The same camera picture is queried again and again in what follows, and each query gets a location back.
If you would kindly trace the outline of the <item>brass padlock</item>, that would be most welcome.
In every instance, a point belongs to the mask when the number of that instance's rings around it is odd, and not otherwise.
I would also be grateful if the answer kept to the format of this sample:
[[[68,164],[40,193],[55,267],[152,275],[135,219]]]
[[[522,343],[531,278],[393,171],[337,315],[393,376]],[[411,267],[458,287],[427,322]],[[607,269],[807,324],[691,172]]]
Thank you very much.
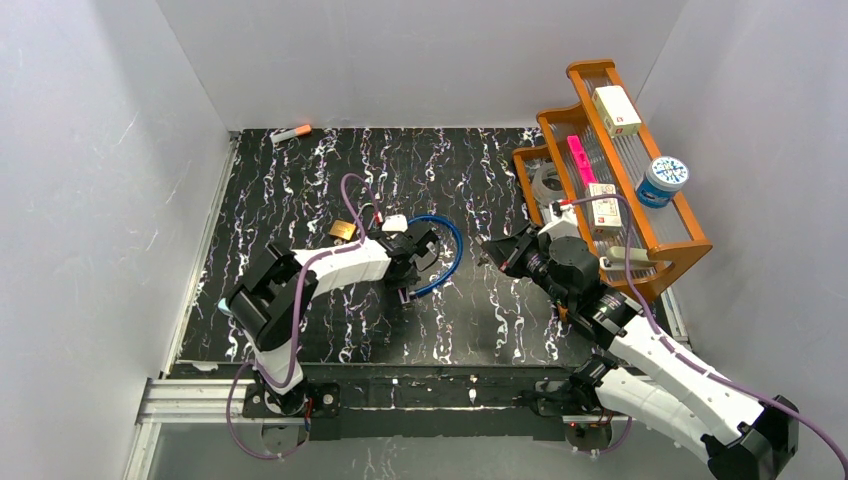
[[[340,242],[351,241],[358,231],[358,227],[351,222],[335,220],[329,230],[329,235]]]

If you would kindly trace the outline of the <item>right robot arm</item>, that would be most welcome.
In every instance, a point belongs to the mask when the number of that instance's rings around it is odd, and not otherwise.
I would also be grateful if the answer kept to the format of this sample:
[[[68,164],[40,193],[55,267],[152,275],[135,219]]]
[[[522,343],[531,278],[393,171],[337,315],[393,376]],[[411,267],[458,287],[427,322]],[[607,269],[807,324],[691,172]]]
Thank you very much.
[[[796,408],[760,400],[727,380],[662,330],[633,298],[602,281],[586,242],[553,238],[534,225],[482,250],[501,272],[529,278],[603,349],[570,376],[570,397],[633,417],[703,461],[716,479],[775,479],[798,449]]]

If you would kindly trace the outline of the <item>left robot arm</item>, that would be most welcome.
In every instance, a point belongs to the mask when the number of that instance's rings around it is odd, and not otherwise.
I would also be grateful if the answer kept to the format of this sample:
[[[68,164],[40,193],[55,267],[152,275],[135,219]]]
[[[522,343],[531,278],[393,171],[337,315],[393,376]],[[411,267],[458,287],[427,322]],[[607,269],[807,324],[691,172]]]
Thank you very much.
[[[408,296],[420,280],[417,263],[435,252],[438,235],[416,224],[402,232],[377,231],[344,245],[292,250],[279,242],[261,255],[218,302],[254,350],[254,368],[279,396],[304,373],[297,360],[301,317],[319,296],[359,283],[382,282]]]

